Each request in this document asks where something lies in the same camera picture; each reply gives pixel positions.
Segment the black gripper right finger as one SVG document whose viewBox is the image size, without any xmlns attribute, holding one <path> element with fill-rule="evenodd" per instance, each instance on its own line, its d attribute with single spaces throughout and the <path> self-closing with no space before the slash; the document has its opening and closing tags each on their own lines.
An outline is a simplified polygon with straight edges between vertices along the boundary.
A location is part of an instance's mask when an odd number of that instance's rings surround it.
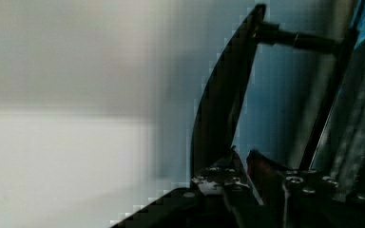
<svg viewBox="0 0 365 228">
<path fill-rule="evenodd" d="M 279 228 L 314 228 L 314 210 L 304 202 L 314 195 L 312 176 L 270 160 L 257 149 L 249 152 L 246 164 Z"/>
</svg>

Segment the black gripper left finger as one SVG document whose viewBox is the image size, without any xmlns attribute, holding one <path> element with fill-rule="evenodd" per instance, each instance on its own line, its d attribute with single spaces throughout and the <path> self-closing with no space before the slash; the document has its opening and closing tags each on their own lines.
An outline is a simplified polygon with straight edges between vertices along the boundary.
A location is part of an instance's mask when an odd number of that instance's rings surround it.
<svg viewBox="0 0 365 228">
<path fill-rule="evenodd" d="M 235 146 L 229 149 L 226 156 L 202 168 L 194 175 L 191 182 L 205 196 L 220 195 L 225 187 L 250 188 L 250 182 Z"/>
</svg>

